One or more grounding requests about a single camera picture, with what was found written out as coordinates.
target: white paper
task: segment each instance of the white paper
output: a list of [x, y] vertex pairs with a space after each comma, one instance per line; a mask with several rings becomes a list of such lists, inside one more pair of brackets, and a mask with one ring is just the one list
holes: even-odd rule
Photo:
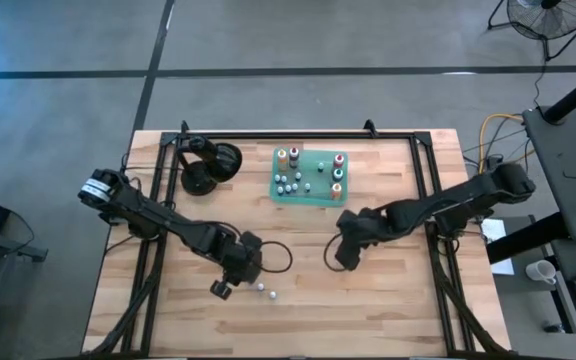
[[[503, 220], [485, 219], [481, 223], [481, 232], [486, 235], [490, 242], [494, 242], [506, 236], [506, 228]], [[492, 273], [497, 275], [515, 275], [512, 260], [506, 259], [490, 265]]]

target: electric fan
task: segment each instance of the electric fan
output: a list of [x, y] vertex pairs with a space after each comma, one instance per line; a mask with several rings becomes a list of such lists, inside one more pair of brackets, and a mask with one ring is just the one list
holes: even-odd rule
[[[508, 5], [509, 22], [493, 25], [492, 18], [504, 1]], [[576, 31], [576, 0], [500, 0], [488, 19], [488, 30], [508, 25], [529, 39], [540, 40], [544, 47], [544, 58], [550, 61], [576, 38], [575, 33], [555, 55], [550, 55], [548, 40]]]

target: black lamp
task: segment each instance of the black lamp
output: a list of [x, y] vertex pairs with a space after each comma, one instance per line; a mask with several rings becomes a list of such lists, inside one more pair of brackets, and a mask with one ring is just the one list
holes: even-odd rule
[[[206, 195], [217, 183], [235, 176], [241, 167], [242, 155], [238, 147], [226, 143], [212, 143], [204, 136], [188, 135], [188, 124], [182, 122], [177, 142], [177, 158], [184, 168], [181, 185], [190, 195]], [[185, 153], [193, 153], [200, 161], [188, 163]]]

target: black circular base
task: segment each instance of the black circular base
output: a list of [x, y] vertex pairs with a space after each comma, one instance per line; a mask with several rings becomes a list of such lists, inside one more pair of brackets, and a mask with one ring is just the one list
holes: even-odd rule
[[181, 173], [181, 186], [190, 195], [206, 195], [217, 187], [206, 173], [206, 164], [195, 161], [184, 168]]

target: small bottle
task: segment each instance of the small bottle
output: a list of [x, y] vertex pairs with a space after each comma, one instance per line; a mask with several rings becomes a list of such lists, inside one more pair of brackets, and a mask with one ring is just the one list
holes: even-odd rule
[[341, 170], [340, 168], [337, 168], [332, 172], [332, 181], [339, 182], [343, 178], [344, 178], [344, 171]]
[[279, 171], [288, 170], [288, 154], [284, 149], [279, 149], [277, 152], [277, 166], [279, 167]]
[[341, 198], [341, 184], [333, 184], [332, 188], [330, 189], [330, 195], [333, 200], [339, 200]]
[[341, 168], [344, 166], [344, 156], [341, 154], [337, 154], [337, 156], [335, 156], [335, 160], [333, 161], [333, 166], [335, 168]]
[[299, 149], [291, 148], [290, 149], [290, 167], [296, 169], [299, 165]]

